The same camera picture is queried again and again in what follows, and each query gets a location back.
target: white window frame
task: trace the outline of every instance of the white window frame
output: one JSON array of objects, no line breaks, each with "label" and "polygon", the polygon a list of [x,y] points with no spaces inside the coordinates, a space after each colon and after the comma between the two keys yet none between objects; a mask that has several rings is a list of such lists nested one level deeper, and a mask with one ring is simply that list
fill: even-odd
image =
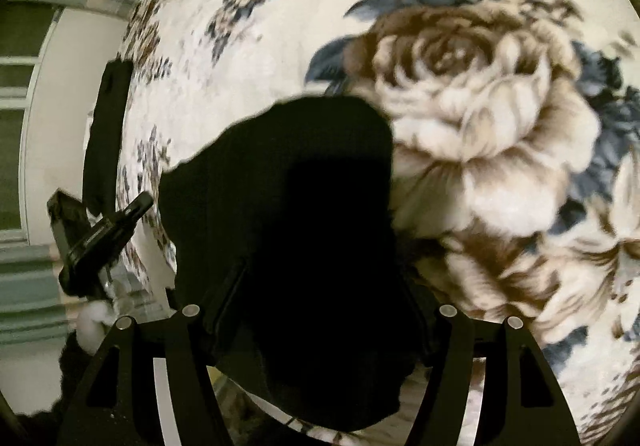
[{"label": "white window frame", "polygon": [[20,201],[20,229],[7,229],[0,231],[0,248],[14,247],[16,245],[29,244],[29,224],[27,220],[27,202],[25,187],[25,157],[27,145],[27,132],[29,128],[29,117],[31,114],[31,101],[38,82],[38,75],[42,66],[42,60],[47,51],[47,45],[53,35],[54,30],[62,14],[62,8],[56,9],[51,20],[51,25],[44,36],[40,51],[37,57],[23,56],[2,56],[0,65],[33,65],[33,72],[27,88],[0,87],[0,109],[24,110],[22,117],[22,131],[20,132],[20,155],[18,156],[18,196]]}]

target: bed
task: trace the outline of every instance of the bed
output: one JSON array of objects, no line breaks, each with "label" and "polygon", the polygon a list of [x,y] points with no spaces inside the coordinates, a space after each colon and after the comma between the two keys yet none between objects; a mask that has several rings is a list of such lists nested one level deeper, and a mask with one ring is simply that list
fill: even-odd
[{"label": "bed", "polygon": [[[639,39],[629,0],[140,0],[116,207],[278,101],[362,96],[391,119],[405,258],[467,315],[522,318],[593,444],[640,382]],[[151,291],[177,270],[155,208],[123,259]],[[252,399],[334,444],[400,445],[427,378],[417,366],[400,412],[352,434]]]}]

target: floral pattern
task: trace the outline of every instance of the floral pattern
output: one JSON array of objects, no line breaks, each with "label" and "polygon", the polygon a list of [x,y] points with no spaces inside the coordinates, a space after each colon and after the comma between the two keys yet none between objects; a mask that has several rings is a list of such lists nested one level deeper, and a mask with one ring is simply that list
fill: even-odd
[{"label": "floral pattern", "polygon": [[[522,318],[591,444],[640,386],[640,82],[629,71],[638,32],[616,26],[593,45],[589,7],[142,0],[121,50],[135,72],[118,205],[156,195],[165,169],[284,97],[361,96],[393,129],[402,260],[472,317]],[[145,223],[175,270],[156,209]],[[125,255],[145,283],[136,247]],[[476,370],[461,445],[477,426]],[[336,444],[404,444],[427,378],[417,368],[401,411],[372,429],[337,434],[276,418]]]}]

